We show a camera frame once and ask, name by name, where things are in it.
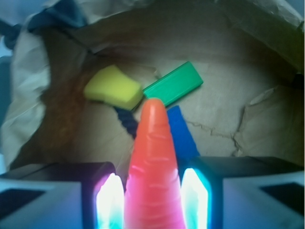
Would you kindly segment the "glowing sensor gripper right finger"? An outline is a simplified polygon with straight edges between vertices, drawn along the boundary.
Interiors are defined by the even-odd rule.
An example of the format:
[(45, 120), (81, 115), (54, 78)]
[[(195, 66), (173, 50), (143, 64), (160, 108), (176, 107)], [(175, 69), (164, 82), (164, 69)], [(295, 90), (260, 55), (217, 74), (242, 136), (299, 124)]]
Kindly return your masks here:
[(304, 168), (276, 157), (195, 157), (181, 161), (189, 229), (302, 229)]

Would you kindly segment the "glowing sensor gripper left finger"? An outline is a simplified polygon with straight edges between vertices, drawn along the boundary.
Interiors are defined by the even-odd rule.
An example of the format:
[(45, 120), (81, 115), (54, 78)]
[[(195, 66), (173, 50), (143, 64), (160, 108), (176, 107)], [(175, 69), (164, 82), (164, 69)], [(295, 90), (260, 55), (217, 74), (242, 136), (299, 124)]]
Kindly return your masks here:
[(30, 164), (0, 176), (3, 229), (121, 229), (123, 186), (111, 162)]

